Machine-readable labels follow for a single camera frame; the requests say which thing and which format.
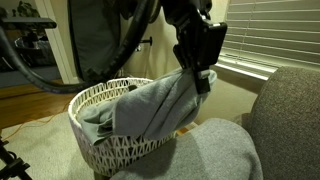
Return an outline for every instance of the basket rim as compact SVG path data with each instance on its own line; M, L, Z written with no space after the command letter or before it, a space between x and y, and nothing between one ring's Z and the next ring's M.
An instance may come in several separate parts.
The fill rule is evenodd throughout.
M125 81L125 80L142 80L142 81L149 81L149 82L152 82L151 79L148 79L148 78L132 78L132 77L127 77L127 78L119 78L119 79L112 79L112 80L109 80L105 83L98 83L94 86L91 86L87 89L84 89L82 91L80 91L69 103L69 106L68 106L68 116L69 116L69 119L71 120L71 122L76 125L78 128L82 128L79 121L75 118L74 114L72 113L72 108L73 108L73 105L75 103L75 101L80 97L82 96L84 93L86 93L87 91L90 91L92 88L95 88L97 86L102 86L102 85L105 85L107 83L111 83L111 82L115 82L115 81Z

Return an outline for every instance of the gray couch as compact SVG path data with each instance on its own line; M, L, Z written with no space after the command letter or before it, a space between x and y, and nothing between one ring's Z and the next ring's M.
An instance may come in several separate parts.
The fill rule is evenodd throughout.
M238 124L208 120L112 179L320 179L319 72L279 68Z

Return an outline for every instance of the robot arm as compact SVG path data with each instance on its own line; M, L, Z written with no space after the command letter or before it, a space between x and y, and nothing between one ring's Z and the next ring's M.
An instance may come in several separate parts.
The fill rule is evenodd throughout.
M182 68L192 68L199 94L210 91L209 66L217 62L227 24L212 23L211 0L160 0L168 24L176 28L173 48Z

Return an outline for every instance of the white laundry basket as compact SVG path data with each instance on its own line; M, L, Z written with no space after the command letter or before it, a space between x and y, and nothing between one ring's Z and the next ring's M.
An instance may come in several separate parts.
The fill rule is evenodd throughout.
M151 80L143 78L111 80L105 84L101 83L83 90L70 102L68 108L69 119L82 157L96 173L111 177L120 168L128 166L175 136L175 133L172 133L159 141L147 140L142 137L112 136L98 146L92 146L83 134L81 125L77 120L77 115L83 107L106 100L112 101L128 92L128 86L136 85L139 88L149 82ZM128 121L134 121L135 118L132 117Z

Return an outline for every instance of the window blinds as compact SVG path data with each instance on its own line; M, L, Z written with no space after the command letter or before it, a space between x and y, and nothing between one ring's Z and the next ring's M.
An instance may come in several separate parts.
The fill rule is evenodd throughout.
M320 70L319 0L230 0L219 63Z

